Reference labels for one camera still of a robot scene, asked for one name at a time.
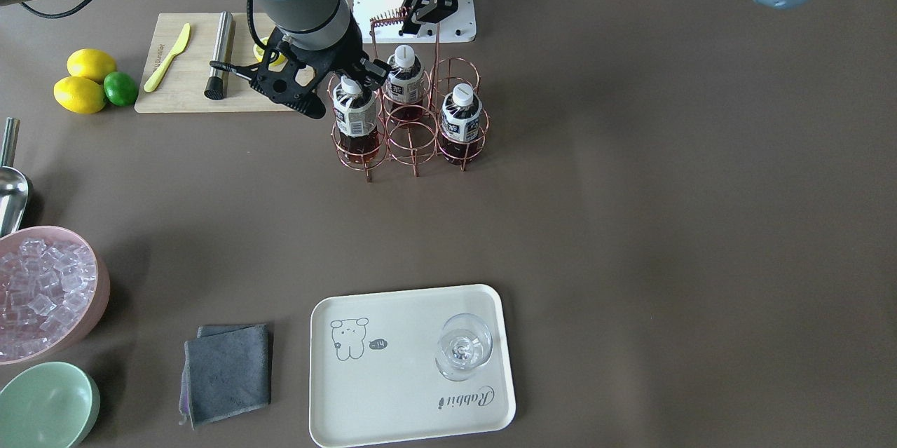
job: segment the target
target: gray towel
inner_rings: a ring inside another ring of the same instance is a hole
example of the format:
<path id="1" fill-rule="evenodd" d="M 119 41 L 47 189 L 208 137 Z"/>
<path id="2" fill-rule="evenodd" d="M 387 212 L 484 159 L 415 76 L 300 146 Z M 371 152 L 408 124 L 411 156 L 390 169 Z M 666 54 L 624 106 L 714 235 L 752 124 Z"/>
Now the gray towel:
<path id="1" fill-rule="evenodd" d="M 264 324 L 199 327 L 184 353 L 180 412 L 193 428 L 271 403 Z"/>

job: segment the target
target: lemon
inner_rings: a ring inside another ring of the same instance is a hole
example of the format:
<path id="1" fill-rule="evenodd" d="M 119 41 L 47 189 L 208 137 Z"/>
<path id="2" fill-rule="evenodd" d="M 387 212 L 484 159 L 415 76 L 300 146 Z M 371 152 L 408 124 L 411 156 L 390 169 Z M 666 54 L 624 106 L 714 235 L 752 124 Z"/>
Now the lemon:
<path id="1" fill-rule="evenodd" d="M 96 81 L 67 76 L 53 86 L 53 97 L 69 111 L 96 113 L 106 106 L 106 93 Z"/>
<path id="2" fill-rule="evenodd" d="M 65 65 L 71 76 L 81 76 L 97 83 L 101 83 L 107 74 L 116 70 L 115 59 L 112 58 L 112 55 L 96 48 L 77 50 L 68 56 Z"/>

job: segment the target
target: ice bowl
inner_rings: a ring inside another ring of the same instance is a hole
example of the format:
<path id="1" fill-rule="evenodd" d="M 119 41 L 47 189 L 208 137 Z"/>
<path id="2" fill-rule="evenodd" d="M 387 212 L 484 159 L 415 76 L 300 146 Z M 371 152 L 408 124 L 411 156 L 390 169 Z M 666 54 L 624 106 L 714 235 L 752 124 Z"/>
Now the ice bowl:
<path id="1" fill-rule="evenodd" d="M 45 358 L 83 339 L 109 302 L 109 272 L 68 229 L 0 238 L 0 365 Z"/>

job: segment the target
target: metal ice scoop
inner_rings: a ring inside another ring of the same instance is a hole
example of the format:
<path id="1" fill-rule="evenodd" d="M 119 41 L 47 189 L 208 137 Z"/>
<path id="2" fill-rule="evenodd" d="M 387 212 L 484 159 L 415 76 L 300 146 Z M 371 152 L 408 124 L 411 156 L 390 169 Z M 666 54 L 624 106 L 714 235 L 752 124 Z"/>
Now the metal ice scoop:
<path id="1" fill-rule="evenodd" d="M 13 167 L 15 158 L 15 142 L 19 138 L 19 119 L 6 119 L 6 131 L 0 151 L 0 237 L 19 230 L 25 206 L 28 205 L 28 179 L 22 171 Z"/>

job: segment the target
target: white tray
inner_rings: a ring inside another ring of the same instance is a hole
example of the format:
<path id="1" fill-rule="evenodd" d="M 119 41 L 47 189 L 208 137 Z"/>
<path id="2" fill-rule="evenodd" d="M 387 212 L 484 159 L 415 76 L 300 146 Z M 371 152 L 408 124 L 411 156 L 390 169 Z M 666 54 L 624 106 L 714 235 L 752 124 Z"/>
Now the white tray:
<path id="1" fill-rule="evenodd" d="M 458 313 L 493 333 L 493 354 L 467 381 L 446 380 L 434 359 Z M 324 299 L 311 313 L 308 390 L 308 432 L 324 448 L 506 428 L 516 401 L 502 300 L 487 285 Z"/>

